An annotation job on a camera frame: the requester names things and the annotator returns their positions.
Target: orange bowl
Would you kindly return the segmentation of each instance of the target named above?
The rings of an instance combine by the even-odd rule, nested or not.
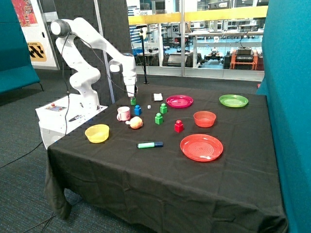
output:
[[[212,112],[200,111],[200,112],[196,112],[193,115],[193,118],[197,126],[202,127],[202,128],[208,128],[214,124],[216,115]]]

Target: yellow railing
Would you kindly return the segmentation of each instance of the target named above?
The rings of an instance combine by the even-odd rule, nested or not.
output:
[[[267,16],[267,11],[268,6],[256,6],[212,11],[186,12],[185,21],[261,18]],[[181,13],[177,12],[149,16],[130,16],[128,21],[129,25],[180,22]]]

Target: glass wall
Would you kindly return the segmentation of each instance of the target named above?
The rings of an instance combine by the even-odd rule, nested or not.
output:
[[[127,2],[138,73],[263,79],[261,43],[268,0]],[[146,27],[137,29],[140,24]]]

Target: yellow warning sign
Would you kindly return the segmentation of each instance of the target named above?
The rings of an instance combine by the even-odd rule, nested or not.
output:
[[[29,50],[29,55],[30,55],[30,60],[32,62],[46,62],[47,57],[45,55],[43,46],[39,42],[31,42],[27,43],[28,45],[28,50]]]

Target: teal chair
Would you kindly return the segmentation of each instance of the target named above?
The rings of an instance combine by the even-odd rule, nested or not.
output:
[[[1,0],[0,34],[0,94],[40,83],[11,0]]]
[[[263,36],[266,95],[290,233],[311,233],[310,0],[271,0]]]

